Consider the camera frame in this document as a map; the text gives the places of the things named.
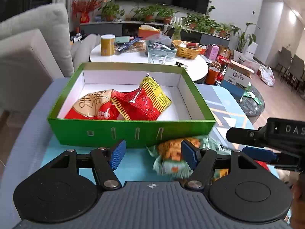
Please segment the gray plastic base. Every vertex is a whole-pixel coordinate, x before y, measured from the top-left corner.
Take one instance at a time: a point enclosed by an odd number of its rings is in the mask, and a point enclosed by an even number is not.
[[[199,192],[179,182],[126,182],[116,191],[104,192],[86,214],[60,224],[38,224],[23,220],[22,229],[285,229],[284,221],[251,225],[219,214]]]

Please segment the yellow can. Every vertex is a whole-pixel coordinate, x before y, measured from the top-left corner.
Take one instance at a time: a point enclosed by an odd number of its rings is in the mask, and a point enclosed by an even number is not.
[[[114,54],[114,38],[113,34],[104,34],[101,36],[101,55],[111,56]]]

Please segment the pink box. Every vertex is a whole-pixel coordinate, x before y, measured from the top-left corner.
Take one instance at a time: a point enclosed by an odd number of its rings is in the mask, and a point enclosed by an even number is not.
[[[209,45],[209,48],[205,52],[205,56],[210,60],[215,60],[219,52],[219,47],[217,45]]]

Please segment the green cardboard box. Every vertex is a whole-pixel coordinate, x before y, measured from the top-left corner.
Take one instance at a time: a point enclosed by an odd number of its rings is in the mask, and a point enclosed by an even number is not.
[[[73,104],[84,95],[115,89],[138,88],[149,73],[172,104],[157,121],[107,121],[65,119]],[[144,148],[161,141],[208,134],[215,119],[184,68],[137,63],[83,63],[71,77],[48,116],[63,145],[109,147],[120,139],[128,148]]]

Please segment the beige couch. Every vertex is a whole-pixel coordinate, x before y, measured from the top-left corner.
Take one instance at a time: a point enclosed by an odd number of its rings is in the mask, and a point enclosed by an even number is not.
[[[70,45],[61,3],[40,6],[0,23],[0,107],[29,112],[56,78],[88,62],[99,36]]]

